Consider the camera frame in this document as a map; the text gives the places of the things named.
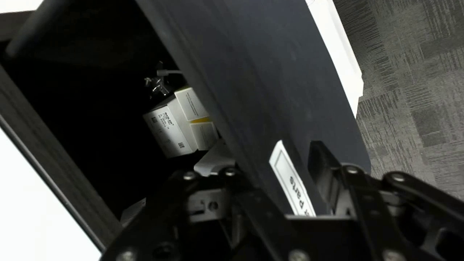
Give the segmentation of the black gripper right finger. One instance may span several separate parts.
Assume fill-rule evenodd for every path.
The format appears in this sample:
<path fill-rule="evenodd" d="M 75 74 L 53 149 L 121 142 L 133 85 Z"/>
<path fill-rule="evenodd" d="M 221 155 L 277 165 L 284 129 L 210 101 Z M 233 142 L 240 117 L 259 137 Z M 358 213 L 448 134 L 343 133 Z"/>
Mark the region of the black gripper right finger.
<path fill-rule="evenodd" d="M 372 261 L 464 261 L 464 201 L 404 171 L 379 178 L 311 142 L 308 174 L 324 210 L 349 217 Z"/>

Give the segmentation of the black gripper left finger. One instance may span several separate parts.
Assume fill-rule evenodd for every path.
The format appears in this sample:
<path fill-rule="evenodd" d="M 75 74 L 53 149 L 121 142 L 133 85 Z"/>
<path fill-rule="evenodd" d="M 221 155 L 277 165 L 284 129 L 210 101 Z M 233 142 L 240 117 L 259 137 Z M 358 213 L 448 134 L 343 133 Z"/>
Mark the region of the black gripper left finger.
<path fill-rule="evenodd" d="M 178 171 L 100 261 L 288 261 L 285 220 L 237 168 Z"/>

